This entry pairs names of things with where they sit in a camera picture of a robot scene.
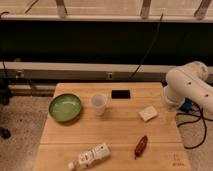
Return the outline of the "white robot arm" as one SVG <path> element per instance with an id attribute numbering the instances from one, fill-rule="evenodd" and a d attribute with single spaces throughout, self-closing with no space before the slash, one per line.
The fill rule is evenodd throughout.
<path id="1" fill-rule="evenodd" d="M 170 69 L 162 92 L 164 102 L 169 107 L 179 108 L 188 98 L 213 114 L 213 87 L 206 83 L 208 75 L 208 67 L 199 61 Z"/>

